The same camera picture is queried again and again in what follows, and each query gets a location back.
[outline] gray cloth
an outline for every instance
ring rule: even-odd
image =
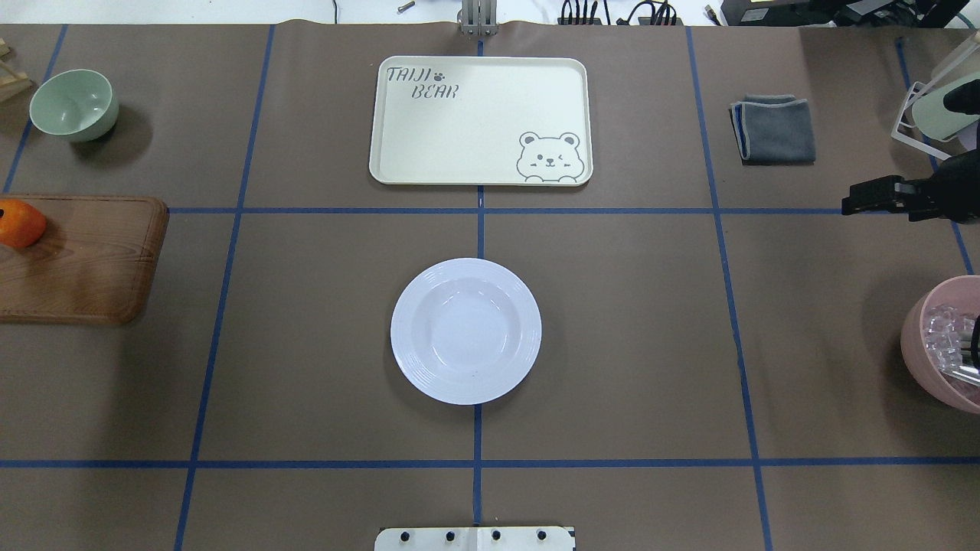
[[[809,103],[792,95],[746,95],[731,105],[742,160],[750,163],[812,163],[816,160]]]

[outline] rectangular tray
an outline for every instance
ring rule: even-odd
[[[33,245],[0,245],[0,322],[113,324],[142,311],[167,230],[149,197],[6,195],[48,220]]]
[[[383,183],[581,185],[592,175],[585,67],[566,58],[388,58],[378,68],[369,165]]]

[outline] wooden cutting board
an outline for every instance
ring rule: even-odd
[[[48,219],[33,245],[0,245],[0,322],[110,324],[146,305],[167,231],[150,197],[7,195]]]

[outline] light green bowl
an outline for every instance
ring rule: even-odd
[[[30,100],[30,121],[67,141],[88,141],[109,131],[120,113],[109,80],[88,69],[66,71],[41,84]]]

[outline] pink basket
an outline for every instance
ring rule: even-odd
[[[925,349],[923,319],[926,312],[940,304],[949,304],[961,312],[980,313],[980,275],[947,279],[919,299],[902,326],[902,356],[926,392],[964,412],[980,414],[980,389],[940,373]]]

